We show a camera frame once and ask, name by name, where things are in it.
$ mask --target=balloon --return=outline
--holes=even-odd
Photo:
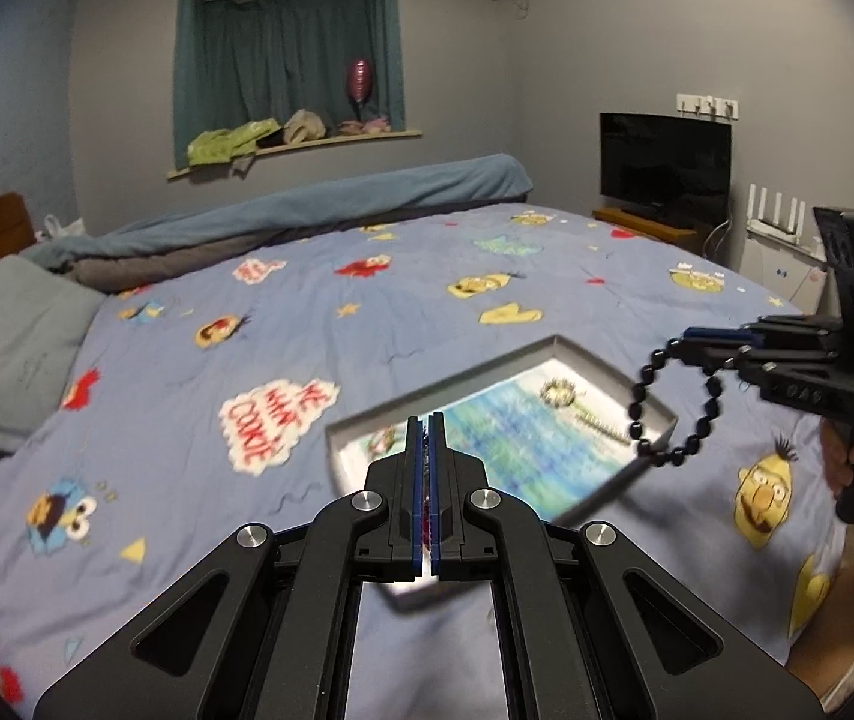
[[[373,67],[366,59],[355,59],[347,71],[347,95],[357,105],[362,105],[370,97],[373,86]]]

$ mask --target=silver screw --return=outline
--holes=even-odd
[[[478,509],[495,509],[500,506],[500,493],[497,490],[474,490],[470,493],[470,503]]]
[[[587,526],[586,536],[591,544],[606,547],[617,538],[617,531],[613,525],[607,525],[606,522],[592,522]]]
[[[380,493],[374,493],[373,490],[361,490],[356,495],[353,495],[351,500],[353,508],[360,512],[372,512],[383,503]]]
[[[236,532],[236,543],[241,547],[259,547],[266,541],[266,528],[262,525],[244,525]]]

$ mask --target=cartoon eye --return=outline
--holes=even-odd
[[[87,517],[87,515],[93,514],[97,510],[97,498],[89,495],[86,498],[81,498],[74,510],[78,517]]]
[[[70,525],[65,527],[64,530],[67,531],[67,538],[70,541],[82,541],[84,536],[87,536],[87,533],[89,533],[89,520],[84,517],[78,517]]]

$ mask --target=bed sheet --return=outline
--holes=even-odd
[[[778,311],[674,247],[521,204],[291,242],[110,298],[63,407],[0,461],[1,693],[29,717],[231,531],[312,519],[334,497],[329,424],[546,336],[632,372],[687,326]],[[702,454],[603,517],[785,662],[843,528],[817,420],[722,375]],[[702,375],[671,365],[656,388],[686,435]],[[441,716],[505,717],[489,590],[401,615],[368,587],[348,717]]]

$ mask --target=gray wall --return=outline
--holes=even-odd
[[[517,84],[516,149],[536,202],[598,205],[598,113],[676,114],[675,95],[741,103],[739,263],[750,183],[854,207],[854,0],[501,0]]]
[[[260,159],[246,179],[166,181],[172,169],[177,0],[80,0],[70,66],[77,199],[102,233],[166,211],[227,204],[313,181],[504,151],[510,86],[497,4],[400,0],[406,119],[418,140]]]
[[[0,194],[22,194],[35,226],[77,216],[67,113],[76,1],[0,0]]]

